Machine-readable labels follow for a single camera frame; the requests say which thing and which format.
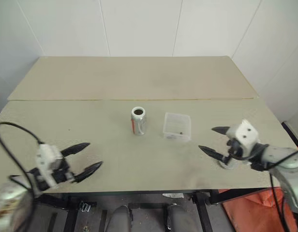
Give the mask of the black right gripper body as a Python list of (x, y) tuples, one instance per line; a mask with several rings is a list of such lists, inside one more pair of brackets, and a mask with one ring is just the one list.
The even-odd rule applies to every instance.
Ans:
[(228, 156), (224, 156), (222, 163), (228, 165), (232, 159), (242, 160), (243, 158), (243, 149), (240, 146), (240, 143), (236, 139), (230, 139), (226, 143), (229, 146)]

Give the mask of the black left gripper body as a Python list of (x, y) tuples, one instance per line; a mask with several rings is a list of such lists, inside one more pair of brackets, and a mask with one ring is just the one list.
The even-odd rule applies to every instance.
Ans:
[(75, 178), (73, 172), (70, 170), (70, 165), (65, 157), (56, 159), (51, 164), (51, 170), (51, 176), (53, 177), (56, 184), (60, 184), (67, 181), (73, 181)]

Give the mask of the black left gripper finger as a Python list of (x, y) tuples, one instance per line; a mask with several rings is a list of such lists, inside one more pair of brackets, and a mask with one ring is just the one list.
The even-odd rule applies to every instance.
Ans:
[(77, 153), (81, 152), (83, 149), (85, 149), (89, 145), (90, 145), (90, 143), (79, 143), (79, 144), (70, 146), (70, 147), (62, 150), (61, 154), (62, 154), (63, 157), (66, 157), (66, 156), (69, 156), (69, 155), (74, 155), (74, 154), (77, 154)]
[(103, 161), (99, 161), (91, 166), (88, 166), (87, 168), (84, 169), (84, 171), (78, 175), (74, 176), (74, 180), (72, 181), (73, 183), (80, 183), (86, 178), (90, 177), (93, 175), (103, 164)]

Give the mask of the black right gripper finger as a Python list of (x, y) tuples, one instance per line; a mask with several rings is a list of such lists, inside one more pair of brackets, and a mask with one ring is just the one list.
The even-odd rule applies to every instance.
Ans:
[(211, 130), (219, 134), (226, 135), (227, 131), (229, 130), (229, 127), (218, 126), (218, 127), (212, 128)]
[(224, 160), (224, 155), (216, 152), (216, 150), (209, 148), (207, 146), (199, 145), (198, 146), (200, 150), (202, 150), (205, 154), (210, 156), (211, 158), (214, 158), (218, 161), (223, 161)]

